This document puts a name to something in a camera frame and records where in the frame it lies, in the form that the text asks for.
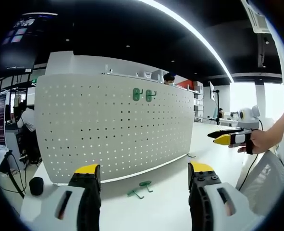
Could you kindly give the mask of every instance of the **white perforated reception desk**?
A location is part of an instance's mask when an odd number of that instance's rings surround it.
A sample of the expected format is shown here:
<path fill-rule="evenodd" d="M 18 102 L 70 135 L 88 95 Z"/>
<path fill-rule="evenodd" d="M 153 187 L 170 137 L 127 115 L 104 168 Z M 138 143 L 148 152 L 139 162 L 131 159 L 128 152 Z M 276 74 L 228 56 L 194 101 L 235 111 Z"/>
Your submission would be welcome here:
<path fill-rule="evenodd" d="M 103 182 L 119 180 L 186 155 L 193 98 L 140 78 L 39 77 L 37 139 L 51 181 L 68 183 L 76 169 L 93 163 L 100 164 Z"/>

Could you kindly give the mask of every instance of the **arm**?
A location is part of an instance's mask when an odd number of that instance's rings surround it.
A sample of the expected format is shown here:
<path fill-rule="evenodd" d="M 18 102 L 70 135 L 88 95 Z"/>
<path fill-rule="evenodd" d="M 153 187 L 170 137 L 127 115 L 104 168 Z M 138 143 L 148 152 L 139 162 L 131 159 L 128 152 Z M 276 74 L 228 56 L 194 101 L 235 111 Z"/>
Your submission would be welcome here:
<path fill-rule="evenodd" d="M 18 120 L 18 122 L 17 122 L 17 126 L 18 126 L 18 128 L 22 128 L 22 126 L 23 126 L 23 119 L 22 119 L 22 116 L 23 116 L 23 113 L 21 114 L 21 117 L 20 117 L 20 119 Z"/>
<path fill-rule="evenodd" d="M 277 145 L 279 142 L 281 142 L 283 138 L 283 133 L 284 133 L 284 113 L 277 120 L 277 122 L 269 129 L 266 131 L 266 136 L 269 142 L 269 147 L 271 148 L 275 145 Z"/>
<path fill-rule="evenodd" d="M 269 148 L 281 142 L 284 133 L 284 113 L 279 120 L 267 131 L 254 130 L 251 134 L 253 141 L 253 153 L 263 153 Z M 241 147 L 238 152 L 246 152 L 246 147 Z"/>

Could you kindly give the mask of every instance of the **ceiling light strip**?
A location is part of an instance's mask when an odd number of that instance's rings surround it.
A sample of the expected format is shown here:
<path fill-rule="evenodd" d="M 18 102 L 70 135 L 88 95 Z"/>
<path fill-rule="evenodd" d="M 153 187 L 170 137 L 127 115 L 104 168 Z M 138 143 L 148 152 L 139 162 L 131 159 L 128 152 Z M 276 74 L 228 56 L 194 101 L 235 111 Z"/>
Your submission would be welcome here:
<path fill-rule="evenodd" d="M 175 19 L 177 22 L 179 22 L 180 24 L 182 24 L 184 27 L 186 27 L 189 31 L 191 31 L 207 48 L 208 50 L 213 54 L 213 56 L 218 60 L 218 62 L 220 63 L 220 65 L 222 66 L 223 70 L 225 71 L 225 73 L 227 74 L 227 76 L 229 77 L 230 81 L 233 83 L 234 80 L 231 76 L 231 74 L 229 73 L 226 65 L 224 64 L 223 60 L 220 58 L 220 56 L 218 55 L 218 53 L 215 51 L 215 49 L 210 45 L 210 43 L 208 43 L 208 41 L 194 28 L 190 25 L 190 23 L 188 23 L 185 19 L 183 19 L 182 17 L 180 17 L 178 14 L 176 14 L 174 11 L 170 10 L 169 8 L 163 6 L 162 4 L 153 1 L 153 0 L 138 0 L 141 1 L 143 3 L 146 3 L 162 12 L 164 12 L 165 14 L 169 15 L 170 17 L 172 17 L 173 19 Z"/>

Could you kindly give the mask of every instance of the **office chair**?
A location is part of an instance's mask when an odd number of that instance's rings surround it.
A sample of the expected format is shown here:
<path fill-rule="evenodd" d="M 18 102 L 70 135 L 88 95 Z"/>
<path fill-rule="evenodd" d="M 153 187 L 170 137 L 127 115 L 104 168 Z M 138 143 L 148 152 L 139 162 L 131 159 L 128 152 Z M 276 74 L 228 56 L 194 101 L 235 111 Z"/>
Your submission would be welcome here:
<path fill-rule="evenodd" d="M 249 201 L 250 209 L 259 215 L 267 215 L 284 189 L 284 166 L 271 151 L 266 151 L 261 160 L 247 176 L 240 188 Z"/>

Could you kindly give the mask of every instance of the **green hook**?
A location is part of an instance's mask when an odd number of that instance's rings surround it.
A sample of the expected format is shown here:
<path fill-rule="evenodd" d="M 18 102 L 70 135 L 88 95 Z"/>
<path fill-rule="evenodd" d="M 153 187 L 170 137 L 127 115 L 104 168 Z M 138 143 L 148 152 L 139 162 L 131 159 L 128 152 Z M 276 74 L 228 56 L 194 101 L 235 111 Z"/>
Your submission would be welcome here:
<path fill-rule="evenodd" d="M 143 94 L 143 89 L 142 89 L 142 91 L 140 92 L 140 89 L 139 89 L 139 88 L 134 88 L 134 89 L 133 89 L 133 93 L 134 93 L 135 95 L 141 95 L 141 94 Z"/>
<path fill-rule="evenodd" d="M 139 195 L 136 193 L 136 189 L 132 189 L 132 190 L 130 190 L 130 191 L 127 193 L 128 196 L 131 196 L 131 195 L 133 195 L 133 194 L 135 194 L 139 199 L 143 199 L 143 198 L 144 198 L 144 196 L 139 196 Z"/>
<path fill-rule="evenodd" d="M 143 182 L 141 182 L 141 183 L 139 184 L 139 186 L 141 186 L 141 187 L 146 186 L 146 188 L 147 188 L 148 192 L 152 193 L 152 192 L 153 192 L 153 190 L 149 190 L 149 188 L 148 188 L 148 186 L 149 186 L 150 184 L 151 184 L 151 181 L 150 181 L 150 180 L 147 180 L 147 181 L 143 181 Z"/>
<path fill-rule="evenodd" d="M 134 101 L 139 101 L 140 100 L 140 95 L 143 94 L 143 89 L 140 92 L 139 88 L 134 88 L 133 89 L 133 100 Z"/>
<path fill-rule="evenodd" d="M 157 91 L 155 91 L 155 94 L 154 95 L 148 95 L 148 96 L 156 96 L 157 95 Z"/>

